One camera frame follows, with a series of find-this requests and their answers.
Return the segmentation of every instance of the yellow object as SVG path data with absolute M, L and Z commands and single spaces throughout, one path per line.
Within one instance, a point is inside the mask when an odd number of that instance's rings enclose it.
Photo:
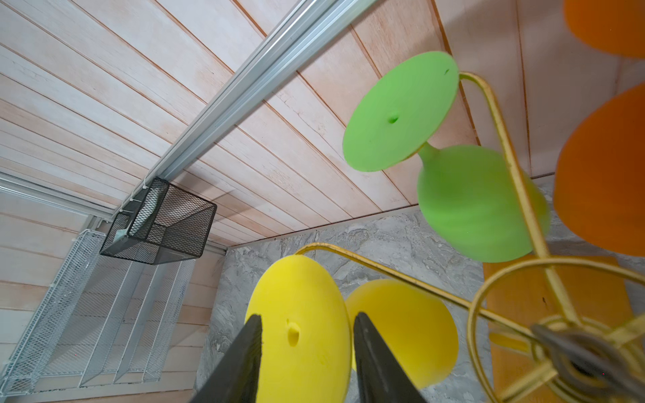
M 341 292 L 314 260 L 273 263 L 246 311 L 262 317 L 258 403 L 341 403 L 350 379 L 352 340 Z
M 437 297 L 398 280 L 375 280 L 358 287 L 345 302 L 352 323 L 358 312 L 370 317 L 417 389 L 444 380 L 457 361 L 457 328 Z M 352 352 L 352 366 L 356 363 Z

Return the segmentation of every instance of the gold metal stand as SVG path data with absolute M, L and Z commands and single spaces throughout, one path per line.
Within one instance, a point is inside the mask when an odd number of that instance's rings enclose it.
M 486 96 L 486 100 L 490 107 L 493 121 L 502 144 L 504 158 L 508 165 L 508 170 L 522 209 L 524 221 L 530 234 L 536 258 L 512 264 L 511 266 L 498 271 L 495 275 L 491 276 L 484 282 L 475 295 L 475 298 L 472 301 L 468 301 L 440 288 L 431 286 L 430 284 L 400 273 L 397 270 L 383 266 L 382 264 L 331 244 L 320 242 L 309 244 L 297 251 L 296 254 L 302 255 L 312 250 L 330 251 L 468 310 L 468 324 L 466 328 L 468 352 L 473 363 L 475 374 L 484 388 L 484 391 L 493 403 L 514 403 L 529 395 L 532 391 L 535 391 L 544 384 L 548 384 L 549 387 L 558 394 L 558 396 L 568 402 L 587 403 L 608 400 L 612 402 L 621 401 L 618 397 L 598 398 L 596 396 L 585 394 L 585 392 L 577 390 L 562 381 L 562 379 L 558 377 L 559 373 L 555 369 L 551 357 L 547 354 L 548 349 L 536 339 L 535 335 L 529 328 L 507 319 L 506 317 L 481 308 L 487 294 L 496 284 L 499 283 L 500 280 L 528 269 L 538 268 L 540 270 L 544 270 L 549 287 L 557 301 L 561 315 L 544 318 L 540 321 L 540 324 L 553 331 L 578 331 L 593 335 L 595 338 L 601 339 L 603 342 L 606 342 L 611 346 L 611 348 L 617 350 L 617 353 L 622 357 L 623 361 L 626 362 L 628 369 L 633 375 L 643 377 L 643 374 L 645 374 L 645 356 L 642 354 L 640 348 L 634 343 L 637 339 L 643 336 L 643 334 L 645 334 L 645 314 L 634 317 L 613 329 L 592 319 L 580 317 L 580 315 L 575 311 L 571 298 L 558 276 L 554 265 L 563 266 L 562 269 L 564 270 L 571 266 L 582 266 L 617 275 L 642 286 L 645 286 L 645 276 L 635 273 L 634 271 L 621 268 L 620 266 L 595 262 L 593 260 L 583 259 L 580 257 L 551 257 L 546 240 L 544 239 L 544 235 L 542 234 L 542 230 L 540 229 L 535 212 L 531 206 L 531 201 L 522 181 L 522 171 L 517 161 L 515 150 L 513 149 L 513 145 L 508 136 L 508 132 L 506 131 L 506 125 L 492 89 L 488 83 L 478 75 L 462 72 L 460 77 L 462 79 L 473 81 Z M 512 349 L 517 353 L 529 355 L 535 362 L 535 367 L 529 373 L 520 377 L 504 391 L 498 393 L 493 390 L 490 381 L 484 374 L 479 353 L 477 351 L 477 343 L 475 341 L 477 317 L 482 317 L 510 330 L 508 334 L 505 334 L 504 332 L 495 333 L 494 337 L 491 337 L 491 341 L 496 344 L 500 344 L 505 348 Z M 590 378 L 582 371 L 577 371 L 574 368 L 575 366 L 571 365 L 571 363 L 569 364 L 571 369 L 569 371 L 570 376 L 579 378 L 581 382 L 596 382 L 596 380 Z

